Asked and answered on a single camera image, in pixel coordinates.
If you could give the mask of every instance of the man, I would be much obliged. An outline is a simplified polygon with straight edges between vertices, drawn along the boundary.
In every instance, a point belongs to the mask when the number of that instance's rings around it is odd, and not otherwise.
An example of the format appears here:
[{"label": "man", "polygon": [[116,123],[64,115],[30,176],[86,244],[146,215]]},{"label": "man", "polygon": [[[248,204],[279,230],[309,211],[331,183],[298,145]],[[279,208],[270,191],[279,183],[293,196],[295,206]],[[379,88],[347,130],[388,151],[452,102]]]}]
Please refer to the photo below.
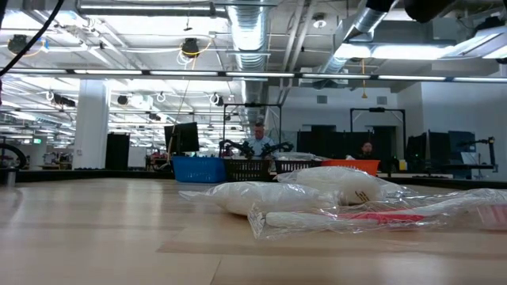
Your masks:
[{"label": "man", "polygon": [[357,158],[360,160],[375,160],[373,157],[373,145],[371,142],[365,142],[363,143],[363,146],[361,147],[361,153],[357,155]]},{"label": "man", "polygon": [[254,157],[259,158],[262,154],[262,149],[264,148],[264,146],[266,144],[274,146],[275,142],[264,135],[264,124],[256,123],[253,130],[255,132],[255,137],[247,139],[246,142],[248,143],[249,146],[253,148]]}]

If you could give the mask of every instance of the blue basket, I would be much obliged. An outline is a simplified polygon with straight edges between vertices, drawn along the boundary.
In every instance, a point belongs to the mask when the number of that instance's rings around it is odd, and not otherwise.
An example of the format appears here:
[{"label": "blue basket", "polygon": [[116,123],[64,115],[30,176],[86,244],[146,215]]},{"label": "blue basket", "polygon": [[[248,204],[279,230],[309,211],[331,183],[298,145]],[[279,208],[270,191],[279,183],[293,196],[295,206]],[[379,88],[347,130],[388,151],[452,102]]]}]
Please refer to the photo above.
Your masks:
[{"label": "blue basket", "polygon": [[173,157],[174,176],[180,182],[218,183],[225,181],[222,158]]}]

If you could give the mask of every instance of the table surface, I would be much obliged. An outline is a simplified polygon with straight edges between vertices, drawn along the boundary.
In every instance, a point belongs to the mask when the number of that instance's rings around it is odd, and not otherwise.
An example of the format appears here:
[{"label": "table surface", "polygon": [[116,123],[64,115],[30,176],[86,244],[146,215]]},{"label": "table surface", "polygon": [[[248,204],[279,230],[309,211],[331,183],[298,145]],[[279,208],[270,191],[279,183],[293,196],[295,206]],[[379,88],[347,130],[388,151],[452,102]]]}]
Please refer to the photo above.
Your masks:
[{"label": "table surface", "polygon": [[0,189],[1,284],[507,283],[505,234],[326,232],[259,242],[245,218],[177,194],[208,187],[96,179]]}]

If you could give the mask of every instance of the orange bin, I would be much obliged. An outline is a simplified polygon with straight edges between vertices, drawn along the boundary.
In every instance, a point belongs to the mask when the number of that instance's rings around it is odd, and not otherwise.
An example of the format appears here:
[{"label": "orange bin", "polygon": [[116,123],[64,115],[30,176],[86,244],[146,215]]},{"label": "orange bin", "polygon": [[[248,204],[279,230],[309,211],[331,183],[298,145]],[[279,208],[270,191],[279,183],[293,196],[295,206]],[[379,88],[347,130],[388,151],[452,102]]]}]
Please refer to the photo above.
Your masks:
[{"label": "orange bin", "polygon": [[360,160],[345,160],[345,159],[332,159],[323,161],[322,166],[341,166],[351,169],[358,169],[366,173],[377,176],[377,169],[379,168],[380,161],[360,161]]}]

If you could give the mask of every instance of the black basket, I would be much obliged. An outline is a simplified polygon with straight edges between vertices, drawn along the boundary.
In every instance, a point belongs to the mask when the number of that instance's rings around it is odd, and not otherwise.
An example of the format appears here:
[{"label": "black basket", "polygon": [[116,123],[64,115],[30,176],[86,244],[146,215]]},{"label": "black basket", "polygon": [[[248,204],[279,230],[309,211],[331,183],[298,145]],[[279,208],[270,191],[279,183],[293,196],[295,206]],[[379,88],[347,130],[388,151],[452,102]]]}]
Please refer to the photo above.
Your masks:
[{"label": "black basket", "polygon": [[227,181],[271,181],[268,160],[224,159]]},{"label": "black basket", "polygon": [[298,169],[319,167],[322,161],[275,161],[276,174],[291,173]]}]

